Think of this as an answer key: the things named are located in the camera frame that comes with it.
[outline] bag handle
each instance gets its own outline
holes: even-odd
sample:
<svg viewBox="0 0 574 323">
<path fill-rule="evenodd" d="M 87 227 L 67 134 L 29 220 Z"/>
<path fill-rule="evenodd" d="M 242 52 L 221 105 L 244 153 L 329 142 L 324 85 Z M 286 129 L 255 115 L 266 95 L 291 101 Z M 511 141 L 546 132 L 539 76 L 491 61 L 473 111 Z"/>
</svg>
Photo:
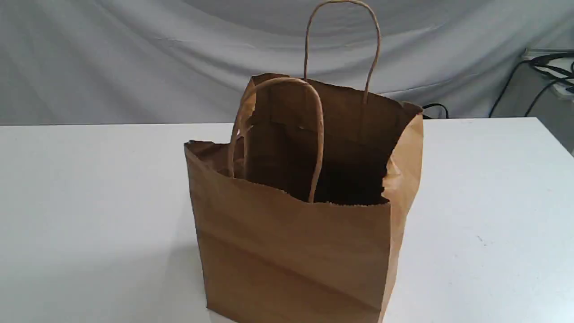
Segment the bag handle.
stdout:
<svg viewBox="0 0 574 323">
<path fill-rule="evenodd" d="M 245 129 L 243 126 L 242 115 L 245 106 L 243 105 L 247 99 L 249 99 L 253 94 L 255 94 L 258 90 L 262 90 L 268 86 L 277 84 L 277 83 L 297 83 L 303 85 L 307 90 L 309 90 L 313 94 L 313 99 L 315 100 L 315 108 L 317 112 L 317 162 L 315 163 L 315 171 L 313 173 L 313 177 L 311 179 L 311 190 L 309 191 L 309 203 L 312 203 L 315 199 L 315 190 L 317 189 L 317 182 L 319 181 L 319 174 L 321 174 L 321 168 L 323 166 L 323 144 L 325 139 L 325 129 L 323 125 L 323 106 L 321 105 L 321 99 L 319 98 L 319 94 L 317 91 L 307 82 L 301 79 L 296 78 L 274 78 L 262 82 L 256 86 L 254 86 L 251 90 L 249 90 L 245 95 L 241 98 L 241 103 L 239 104 L 239 109 L 237 115 L 235 116 L 235 122 L 233 123 L 233 131 L 231 132 L 231 140 L 229 142 L 229 150 L 227 151 L 227 168 L 229 169 L 230 177 L 235 177 L 235 170 L 234 170 L 234 162 L 233 157 L 235 155 L 235 145 L 237 143 L 237 131 L 241 129 Z M 246 154 L 247 154 L 247 140 L 243 141 L 244 145 L 244 167 L 246 161 Z"/>
<path fill-rule="evenodd" d="M 373 64 L 371 65 L 371 70 L 369 70 L 369 75 L 367 77 L 367 83 L 364 86 L 363 103 L 366 103 L 367 102 L 367 96 L 369 94 L 369 83 L 371 81 L 371 75 L 373 74 L 373 70 L 375 69 L 375 66 L 377 65 L 377 61 L 379 60 L 379 52 L 381 50 L 381 30 L 379 29 L 379 23 L 377 21 L 377 17 L 375 16 L 375 13 L 373 12 L 373 10 L 371 10 L 371 7 L 369 7 L 366 3 L 362 2 L 362 1 L 359 1 L 359 0 L 328 0 L 328 1 L 320 3 L 318 6 L 315 7 L 315 9 L 313 10 L 313 13 L 309 17 L 309 22 L 307 23 L 307 31 L 305 32 L 305 63 L 303 65 L 303 79 L 305 81 L 307 80 L 307 60 L 309 59 L 309 51 L 308 51 L 308 49 L 309 49 L 309 29 L 311 28 L 311 21 L 313 21 L 313 17 L 315 16 L 315 14 L 317 13 L 317 10 L 319 10 L 319 8 L 321 8 L 322 6 L 324 6 L 328 3 L 338 3 L 338 2 L 349 2 L 349 3 L 354 3 L 356 5 L 365 7 L 369 11 L 371 18 L 373 19 L 373 22 L 375 23 L 375 28 L 377 29 L 377 52 L 375 53 L 375 59 L 373 60 Z"/>
</svg>

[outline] white table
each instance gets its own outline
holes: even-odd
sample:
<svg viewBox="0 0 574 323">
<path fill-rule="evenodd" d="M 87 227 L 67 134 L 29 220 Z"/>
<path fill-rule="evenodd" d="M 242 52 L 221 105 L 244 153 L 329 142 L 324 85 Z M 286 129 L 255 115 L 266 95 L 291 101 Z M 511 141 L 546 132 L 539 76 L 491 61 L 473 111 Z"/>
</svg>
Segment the white table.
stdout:
<svg viewBox="0 0 574 323">
<path fill-rule="evenodd" d="M 227 322 L 205 309 L 183 142 L 230 129 L 0 127 L 0 322 Z M 573 198 L 536 119 L 427 121 L 385 323 L 574 322 Z"/>
</svg>

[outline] gray fabric backdrop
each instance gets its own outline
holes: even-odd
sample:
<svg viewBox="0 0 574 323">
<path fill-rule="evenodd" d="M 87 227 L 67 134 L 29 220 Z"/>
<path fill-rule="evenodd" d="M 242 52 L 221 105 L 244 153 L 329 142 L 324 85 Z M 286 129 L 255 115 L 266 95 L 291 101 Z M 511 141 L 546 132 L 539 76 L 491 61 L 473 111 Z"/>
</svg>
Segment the gray fabric backdrop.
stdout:
<svg viewBox="0 0 574 323">
<path fill-rule="evenodd" d="M 0 124 L 232 121 L 249 76 L 300 76 L 317 0 L 2 0 Z M 485 116 L 525 47 L 574 45 L 572 0 L 368 1 L 371 91 Z M 311 77 L 361 89 L 365 9 L 323 7 Z"/>
</svg>

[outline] electrical cord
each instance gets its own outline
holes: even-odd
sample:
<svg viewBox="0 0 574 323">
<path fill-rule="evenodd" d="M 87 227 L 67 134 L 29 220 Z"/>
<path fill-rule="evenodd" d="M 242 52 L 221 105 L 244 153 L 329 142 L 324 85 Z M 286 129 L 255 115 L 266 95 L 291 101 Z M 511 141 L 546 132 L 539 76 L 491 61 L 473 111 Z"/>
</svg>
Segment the electrical cord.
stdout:
<svg viewBox="0 0 574 323">
<path fill-rule="evenodd" d="M 512 72 L 510 73 L 508 80 L 506 80 L 505 85 L 502 87 L 502 91 L 498 95 L 497 100 L 494 102 L 492 108 L 490 109 L 490 112 L 488 113 L 488 117 L 489 118 L 492 117 L 492 114 L 494 113 L 494 110 L 498 106 L 498 103 L 500 103 L 502 97 L 504 96 L 504 93 L 506 92 L 506 90 L 510 84 L 510 81 L 512 80 L 512 77 L 514 76 L 514 74 L 516 73 L 518 68 L 520 68 L 520 66 L 523 64 L 528 64 L 530 66 L 530 68 L 534 69 L 538 73 L 541 73 L 541 74 L 547 76 L 548 78 L 553 79 L 549 84 L 547 84 L 536 95 L 536 97 L 534 98 L 534 100 L 530 104 L 528 110 L 526 111 L 525 116 L 528 116 L 528 114 L 532 111 L 532 108 L 534 107 L 534 105 L 536 104 L 538 99 L 540 99 L 540 97 L 543 95 L 543 93 L 546 92 L 547 89 L 549 89 L 551 86 L 553 86 L 556 83 L 562 83 L 565 86 L 569 86 L 567 88 L 567 90 L 574 93 L 574 83 L 568 81 L 568 80 L 574 79 L 574 61 L 570 65 L 570 71 L 567 71 L 567 70 L 560 68 L 560 67 L 549 65 L 549 63 L 554 59 L 570 58 L 570 57 L 574 57 L 574 52 L 554 53 L 554 54 L 549 54 L 549 55 L 542 55 L 542 56 L 538 56 L 538 57 L 535 57 L 535 58 L 530 59 L 530 60 L 523 60 L 523 61 L 519 62 L 518 64 L 516 64 L 514 66 L 514 68 L 512 69 Z M 565 75 L 565 77 L 558 78 L 557 76 L 551 74 L 550 72 L 541 70 L 540 68 L 547 68 L 551 71 Z"/>
<path fill-rule="evenodd" d="M 532 111 L 532 108 L 534 108 L 534 105 L 536 104 L 536 102 L 538 102 L 538 99 L 540 99 L 540 97 L 544 94 L 544 92 L 546 92 L 547 89 L 552 87 L 554 84 L 559 83 L 561 80 L 568 80 L 568 79 L 574 79 L 574 75 L 566 77 L 566 78 L 556 79 L 556 80 L 546 84 L 546 86 L 544 86 L 542 88 L 542 90 L 540 90 L 540 92 L 538 92 L 538 94 L 534 97 L 534 100 L 532 100 L 532 103 L 528 107 L 528 110 L 526 111 L 524 116 L 527 117 L 530 114 L 530 112 Z"/>
<path fill-rule="evenodd" d="M 444 105 L 442 105 L 442 104 L 440 104 L 440 103 L 429 103 L 429 104 L 423 106 L 422 109 L 423 109 L 423 110 L 426 110 L 426 109 L 428 109 L 428 108 L 430 108 L 430 107 L 434 107 L 434 106 L 441 106 L 441 107 L 443 107 L 443 109 L 444 109 L 444 118 L 445 118 L 445 119 L 450 119 L 450 116 L 448 115 L 448 109 L 447 109 L 447 107 L 445 107 Z"/>
</svg>

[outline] kraft paper bag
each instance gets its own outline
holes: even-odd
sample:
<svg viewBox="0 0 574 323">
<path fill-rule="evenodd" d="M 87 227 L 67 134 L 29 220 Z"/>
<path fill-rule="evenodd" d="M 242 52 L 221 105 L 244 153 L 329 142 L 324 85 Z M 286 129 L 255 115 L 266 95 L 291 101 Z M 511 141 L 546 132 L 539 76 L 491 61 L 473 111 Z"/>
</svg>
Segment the kraft paper bag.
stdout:
<svg viewBox="0 0 574 323">
<path fill-rule="evenodd" d="M 184 145 L 207 307 L 239 323 L 381 322 L 421 175 L 420 111 L 368 81 L 253 77 L 229 144 Z"/>
</svg>

